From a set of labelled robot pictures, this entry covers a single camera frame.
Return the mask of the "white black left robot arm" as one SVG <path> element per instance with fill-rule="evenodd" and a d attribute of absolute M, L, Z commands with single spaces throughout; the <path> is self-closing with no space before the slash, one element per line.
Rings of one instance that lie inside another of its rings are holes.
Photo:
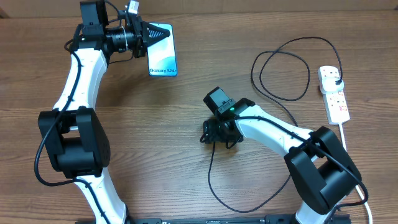
<path fill-rule="evenodd" d="M 139 3 L 130 1 L 117 12 L 118 25 L 113 26 L 108 6 L 109 1 L 80 4 L 82 22 L 64 46 L 71 56 L 65 87 L 53 108 L 38 117 L 39 150 L 47 151 L 53 169 L 64 174 L 66 184 L 80 188 L 95 223 L 132 223 L 108 170 L 110 144 L 95 111 L 100 83 L 116 52 L 146 57 L 152 77 L 174 77 L 178 68 L 170 24 L 143 21 Z"/>

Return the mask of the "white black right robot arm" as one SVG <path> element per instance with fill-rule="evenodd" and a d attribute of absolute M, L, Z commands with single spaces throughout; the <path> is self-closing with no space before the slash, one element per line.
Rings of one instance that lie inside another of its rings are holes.
<path fill-rule="evenodd" d="M 235 101 L 220 87 L 203 101 L 215 117 L 203 123 L 202 143 L 223 142 L 231 149 L 248 138 L 283 157 L 303 200 L 287 223 L 333 223 L 336 211 L 368 201 L 358 168 L 331 129 L 291 125 L 247 98 Z"/>

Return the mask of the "blue screen smartphone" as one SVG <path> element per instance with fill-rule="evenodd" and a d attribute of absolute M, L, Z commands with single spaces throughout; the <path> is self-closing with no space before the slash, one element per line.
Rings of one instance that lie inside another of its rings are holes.
<path fill-rule="evenodd" d="M 176 77 L 178 70 L 173 27 L 171 24 L 165 23 L 151 22 L 150 24 L 168 30 L 170 35 L 148 47 L 149 75 L 153 77 Z"/>

